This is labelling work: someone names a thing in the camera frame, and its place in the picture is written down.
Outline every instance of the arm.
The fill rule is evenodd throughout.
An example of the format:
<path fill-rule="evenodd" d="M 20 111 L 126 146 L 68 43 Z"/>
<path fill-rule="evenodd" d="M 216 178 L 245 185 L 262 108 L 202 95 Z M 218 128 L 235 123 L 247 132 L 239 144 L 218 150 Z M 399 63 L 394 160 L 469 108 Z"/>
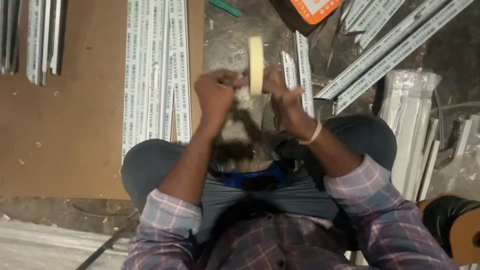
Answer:
<path fill-rule="evenodd" d="M 185 153 L 153 190 L 129 245 L 124 269 L 189 269 L 194 266 L 190 236 L 200 227 L 202 197 L 212 141 L 233 103 L 241 74 L 216 71 L 195 83 L 202 118 Z"/>
<path fill-rule="evenodd" d="M 289 91 L 272 70 L 265 74 L 264 91 L 272 93 L 277 116 L 291 134 L 309 141 L 318 123 L 298 102 L 303 90 Z M 390 183 L 388 170 L 369 156 L 351 152 L 326 128 L 308 147 L 322 163 L 325 187 L 351 218 L 360 249 L 371 266 L 457 269 L 423 226 L 417 207 Z"/>

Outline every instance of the man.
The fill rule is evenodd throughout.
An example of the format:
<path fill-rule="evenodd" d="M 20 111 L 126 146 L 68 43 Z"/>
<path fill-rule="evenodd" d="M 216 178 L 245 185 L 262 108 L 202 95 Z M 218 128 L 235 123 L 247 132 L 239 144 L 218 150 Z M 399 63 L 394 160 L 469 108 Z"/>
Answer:
<path fill-rule="evenodd" d="M 390 128 L 367 116 L 322 126 L 299 104 L 303 90 L 289 91 L 280 78 L 267 69 L 263 87 L 287 130 L 270 147 L 304 164 L 290 185 L 247 193 L 206 176 L 212 142 L 245 81 L 232 71 L 204 74 L 195 84 L 202 118 L 188 146 L 149 140 L 125 157 L 123 185 L 142 216 L 124 268 L 356 269 L 343 254 L 358 244 L 374 269 L 456 269 L 390 183 Z"/>

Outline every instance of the green handle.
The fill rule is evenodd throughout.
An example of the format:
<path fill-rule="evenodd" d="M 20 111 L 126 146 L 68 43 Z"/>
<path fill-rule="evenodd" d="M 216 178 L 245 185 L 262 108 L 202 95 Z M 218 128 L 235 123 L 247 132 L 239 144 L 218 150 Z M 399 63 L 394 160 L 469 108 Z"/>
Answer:
<path fill-rule="evenodd" d="M 218 7 L 218 8 L 221 8 L 225 11 L 227 11 L 228 13 L 232 14 L 233 16 L 239 18 L 241 13 L 238 9 L 234 9 L 232 7 L 230 7 L 229 5 L 225 4 L 222 0 L 209 0 L 209 3 L 211 3 L 212 5 Z"/>

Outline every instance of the shirt sleeve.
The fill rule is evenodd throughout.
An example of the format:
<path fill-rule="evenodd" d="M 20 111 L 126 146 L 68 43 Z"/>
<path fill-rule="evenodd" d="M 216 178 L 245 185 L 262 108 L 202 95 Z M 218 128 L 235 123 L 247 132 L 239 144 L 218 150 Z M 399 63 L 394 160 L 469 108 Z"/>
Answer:
<path fill-rule="evenodd" d="M 422 223 L 422 213 L 390 182 L 390 172 L 365 156 L 351 173 L 325 177 L 345 210 L 370 266 L 380 269 L 458 269 Z"/>
<path fill-rule="evenodd" d="M 123 269 L 192 269 L 192 243 L 200 227 L 198 206 L 153 190 L 129 245 Z"/>

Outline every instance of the plaid shirt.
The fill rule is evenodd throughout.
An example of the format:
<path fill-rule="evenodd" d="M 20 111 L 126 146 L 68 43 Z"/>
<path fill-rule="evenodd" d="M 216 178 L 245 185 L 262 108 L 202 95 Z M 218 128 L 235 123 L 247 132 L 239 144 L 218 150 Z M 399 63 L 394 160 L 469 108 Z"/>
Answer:
<path fill-rule="evenodd" d="M 422 224 L 422 214 L 366 156 L 348 175 L 325 177 L 330 196 L 350 216 L 371 269 L 458 269 Z M 161 193 L 148 196 L 124 269 L 360 269 L 345 257 L 331 222 L 292 214 L 239 222 L 217 242 L 206 264 L 192 258 L 198 206 Z"/>

